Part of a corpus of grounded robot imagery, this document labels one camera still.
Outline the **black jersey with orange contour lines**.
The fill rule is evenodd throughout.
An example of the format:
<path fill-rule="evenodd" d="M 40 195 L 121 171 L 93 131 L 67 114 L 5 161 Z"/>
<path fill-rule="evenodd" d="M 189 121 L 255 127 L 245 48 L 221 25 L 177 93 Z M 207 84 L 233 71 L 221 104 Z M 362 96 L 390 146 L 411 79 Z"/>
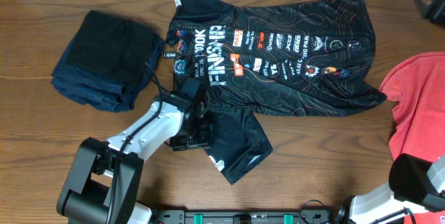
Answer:
<path fill-rule="evenodd" d="M 230 184 L 273 150 L 257 115 L 344 117 L 385 101 L 365 80 L 375 57 L 365 0 L 175 5 L 166 35 L 177 48 L 174 87 L 189 78 L 204 86 L 207 155 Z"/>

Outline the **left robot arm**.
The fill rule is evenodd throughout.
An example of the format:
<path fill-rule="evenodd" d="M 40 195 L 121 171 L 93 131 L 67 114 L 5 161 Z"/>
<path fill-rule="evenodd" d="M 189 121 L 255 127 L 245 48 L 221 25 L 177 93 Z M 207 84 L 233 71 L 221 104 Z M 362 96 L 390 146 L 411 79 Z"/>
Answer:
<path fill-rule="evenodd" d="M 85 139 L 60 192 L 56 211 L 69 223 L 149 223 L 137 202 L 143 166 L 163 144 L 174 151 L 210 148 L 212 126 L 204 86 L 187 78 L 154 98 L 149 111 L 106 141 Z"/>

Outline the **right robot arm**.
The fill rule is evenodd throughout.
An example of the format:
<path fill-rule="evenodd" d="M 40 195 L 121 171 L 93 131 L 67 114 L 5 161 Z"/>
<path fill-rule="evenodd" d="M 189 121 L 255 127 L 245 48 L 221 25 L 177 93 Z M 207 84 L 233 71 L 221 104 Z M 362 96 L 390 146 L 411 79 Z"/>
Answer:
<path fill-rule="evenodd" d="M 444 157 L 436 162 L 401 154 L 389 179 L 364 195 L 341 205 L 336 223 L 390 223 L 415 214 L 444 211 Z"/>

